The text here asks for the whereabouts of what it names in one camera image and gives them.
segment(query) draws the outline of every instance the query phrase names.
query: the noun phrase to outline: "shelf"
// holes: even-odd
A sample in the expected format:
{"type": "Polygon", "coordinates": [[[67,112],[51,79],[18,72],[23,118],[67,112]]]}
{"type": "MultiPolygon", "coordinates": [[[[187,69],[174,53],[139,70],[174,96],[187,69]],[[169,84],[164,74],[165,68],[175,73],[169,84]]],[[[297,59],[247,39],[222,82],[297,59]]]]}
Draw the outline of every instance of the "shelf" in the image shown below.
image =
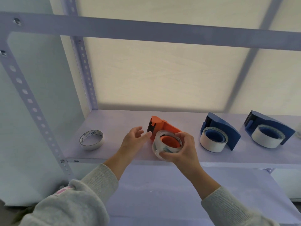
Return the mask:
{"type": "MultiPolygon", "coordinates": [[[[204,170],[250,209],[280,224],[301,224],[301,214],[267,171],[217,167],[204,170]]],[[[111,225],[138,225],[135,222],[148,220],[158,223],[153,225],[213,226],[200,202],[192,184],[176,167],[130,165],[106,208],[111,221],[122,217],[118,221],[128,222],[111,225]],[[176,220],[181,224],[168,224],[176,220]]]]}
{"type": "MultiPolygon", "coordinates": [[[[207,113],[155,112],[129,110],[92,110],[84,123],[72,137],[63,151],[68,162],[102,163],[120,147],[128,131],[142,125],[146,131],[152,115],[194,136],[199,161],[202,166],[245,167],[245,168],[295,168],[301,169],[301,140],[293,135],[284,145],[267,149],[256,144],[244,130],[246,114],[216,114],[226,120],[241,134],[241,139],[231,151],[227,146],[220,153],[205,150],[200,142],[200,129],[207,113]],[[98,129],[104,134],[104,144],[95,151],[84,151],[79,144],[80,136],[86,131],[98,129]]],[[[294,128],[301,116],[271,116],[294,128]]],[[[159,160],[147,142],[136,156],[133,164],[171,165],[159,160]]]]}

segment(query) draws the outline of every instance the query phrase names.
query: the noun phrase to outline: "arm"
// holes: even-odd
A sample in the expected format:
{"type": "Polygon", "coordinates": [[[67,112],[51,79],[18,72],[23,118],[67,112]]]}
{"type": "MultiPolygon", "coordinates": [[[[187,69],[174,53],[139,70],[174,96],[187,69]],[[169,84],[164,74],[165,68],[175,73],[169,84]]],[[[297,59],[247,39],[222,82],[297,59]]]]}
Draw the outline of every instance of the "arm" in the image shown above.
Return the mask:
{"type": "Polygon", "coordinates": [[[106,225],[109,216],[104,204],[116,191],[126,167],[151,137],[151,132],[142,133],[142,127],[131,129],[114,156],[81,181],[71,180],[68,187],[42,200],[20,225],[106,225]]]}
{"type": "Polygon", "coordinates": [[[160,156],[173,162],[190,180],[215,226],[279,226],[275,221],[249,210],[202,169],[193,136],[188,133],[176,135],[184,143],[182,150],[178,153],[161,152],[160,156]]]}

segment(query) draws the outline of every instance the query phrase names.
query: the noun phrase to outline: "bolt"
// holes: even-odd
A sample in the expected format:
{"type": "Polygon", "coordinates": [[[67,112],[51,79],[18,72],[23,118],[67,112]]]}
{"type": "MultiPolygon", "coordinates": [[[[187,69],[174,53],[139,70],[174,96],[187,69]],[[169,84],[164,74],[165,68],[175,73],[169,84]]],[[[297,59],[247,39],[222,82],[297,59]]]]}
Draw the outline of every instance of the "bolt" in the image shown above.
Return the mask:
{"type": "Polygon", "coordinates": [[[3,55],[3,56],[7,56],[6,51],[4,51],[4,50],[1,50],[0,53],[1,53],[1,55],[3,55]]]}
{"type": "Polygon", "coordinates": [[[18,18],[14,18],[13,22],[16,23],[17,25],[21,26],[21,21],[18,18]]]}

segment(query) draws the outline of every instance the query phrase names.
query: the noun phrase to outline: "shelving unit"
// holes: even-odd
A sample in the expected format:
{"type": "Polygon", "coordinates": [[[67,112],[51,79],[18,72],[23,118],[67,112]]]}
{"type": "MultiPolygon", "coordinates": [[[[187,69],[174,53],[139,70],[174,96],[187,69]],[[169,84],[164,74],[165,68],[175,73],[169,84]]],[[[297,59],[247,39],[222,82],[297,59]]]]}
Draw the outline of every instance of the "shelving unit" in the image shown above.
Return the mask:
{"type": "MultiPolygon", "coordinates": [[[[0,61],[69,180],[75,178],[69,166],[70,162],[103,162],[117,151],[130,128],[144,124],[143,128],[146,130],[149,119],[152,115],[156,115],[194,135],[201,165],[207,167],[205,168],[207,172],[232,191],[242,202],[252,208],[260,209],[267,217],[280,223],[301,224],[301,215],[270,174],[267,171],[258,170],[301,169],[299,139],[292,136],[283,146],[266,149],[256,144],[245,132],[243,122],[246,114],[217,114],[239,131],[241,139],[233,151],[226,148],[220,153],[212,153],[205,150],[199,143],[201,125],[207,113],[99,110],[83,41],[83,37],[99,37],[252,48],[247,55],[249,61],[246,59],[246,64],[243,65],[232,90],[231,96],[235,98],[258,49],[301,51],[300,33],[268,30],[282,0],[272,0],[258,30],[81,17],[77,16],[75,0],[61,1],[64,13],[71,16],[0,12],[0,61]],[[91,112],[73,135],[66,149],[60,149],[8,46],[7,39],[11,32],[68,35],[71,38],[91,112]],[[99,149],[86,152],[80,148],[79,137],[92,129],[101,130],[104,133],[105,142],[99,149]]],[[[227,103],[227,111],[232,103],[231,100],[227,103]]],[[[272,117],[288,126],[294,126],[296,120],[301,118],[300,116],[272,117]]],[[[204,225],[212,225],[199,202],[190,195],[194,193],[192,186],[177,170],[174,170],[171,163],[156,158],[151,150],[150,142],[145,144],[133,164],[126,170],[118,191],[107,204],[108,212],[113,216],[111,225],[121,222],[138,224],[148,218],[155,219],[158,224],[180,220],[191,225],[200,222],[204,225]],[[124,197],[133,198],[134,202],[130,205],[121,205],[119,200],[124,197]],[[167,211],[168,208],[174,208],[184,201],[189,203],[187,209],[193,211],[185,212],[185,205],[181,205],[178,212],[167,211]],[[154,208],[154,205],[158,203],[160,203],[159,208],[154,208]]]]}

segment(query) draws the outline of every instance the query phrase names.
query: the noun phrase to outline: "gray sleeve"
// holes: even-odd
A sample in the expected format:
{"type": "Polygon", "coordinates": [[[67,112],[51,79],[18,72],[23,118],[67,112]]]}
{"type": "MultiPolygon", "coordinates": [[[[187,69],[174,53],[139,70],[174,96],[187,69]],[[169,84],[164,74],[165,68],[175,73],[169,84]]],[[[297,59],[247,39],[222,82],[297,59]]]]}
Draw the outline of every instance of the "gray sleeve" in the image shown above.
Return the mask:
{"type": "Polygon", "coordinates": [[[279,226],[251,211],[226,188],[220,187],[201,202],[215,226],[279,226]]]}
{"type": "Polygon", "coordinates": [[[106,225],[109,216],[104,204],[117,187],[114,173],[101,164],[81,181],[72,180],[66,190],[37,204],[20,225],[106,225]]]}

